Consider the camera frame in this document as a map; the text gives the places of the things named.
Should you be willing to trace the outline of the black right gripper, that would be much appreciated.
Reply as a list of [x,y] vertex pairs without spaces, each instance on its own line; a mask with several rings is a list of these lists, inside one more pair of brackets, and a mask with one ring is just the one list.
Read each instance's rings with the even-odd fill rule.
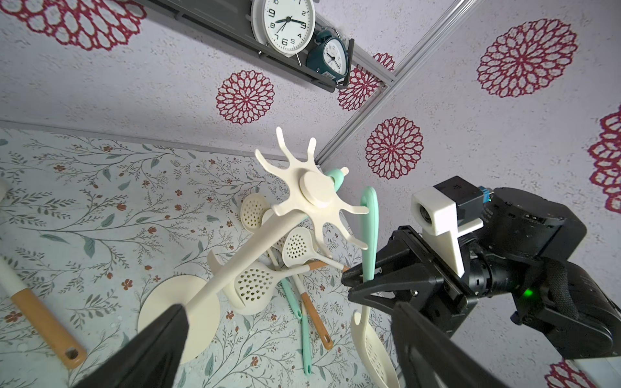
[[419,311],[447,336],[453,336],[473,310],[473,291],[436,255],[411,226],[394,231],[376,257],[379,273],[364,286],[362,265],[343,273],[348,299],[358,303],[370,289],[378,299],[371,308],[391,315],[398,302]]

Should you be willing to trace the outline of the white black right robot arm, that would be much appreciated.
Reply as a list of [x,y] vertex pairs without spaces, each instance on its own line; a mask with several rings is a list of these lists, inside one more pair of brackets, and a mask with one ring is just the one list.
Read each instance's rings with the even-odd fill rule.
[[349,300],[391,314],[400,302],[454,335],[483,297],[509,294],[511,320],[543,333],[568,360],[617,357],[620,309],[570,261],[585,224],[565,205],[521,189],[460,177],[412,198],[401,226],[370,265],[346,271]]

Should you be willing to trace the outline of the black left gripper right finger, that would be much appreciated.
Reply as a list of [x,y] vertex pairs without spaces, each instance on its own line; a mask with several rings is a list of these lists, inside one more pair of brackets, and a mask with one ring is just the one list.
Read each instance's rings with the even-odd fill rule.
[[405,302],[391,313],[391,331],[407,387],[506,386]]

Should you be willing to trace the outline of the cream skimmer round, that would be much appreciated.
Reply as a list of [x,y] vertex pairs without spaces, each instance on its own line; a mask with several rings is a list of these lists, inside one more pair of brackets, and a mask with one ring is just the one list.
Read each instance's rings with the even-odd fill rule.
[[244,229],[251,234],[257,232],[262,226],[265,212],[270,208],[270,203],[260,193],[254,193],[244,198],[240,208],[240,221]]

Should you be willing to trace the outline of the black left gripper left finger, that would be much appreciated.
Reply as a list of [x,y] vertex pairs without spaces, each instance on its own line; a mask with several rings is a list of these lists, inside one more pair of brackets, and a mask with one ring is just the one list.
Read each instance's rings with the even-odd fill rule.
[[175,304],[77,386],[172,387],[188,334],[186,311]]

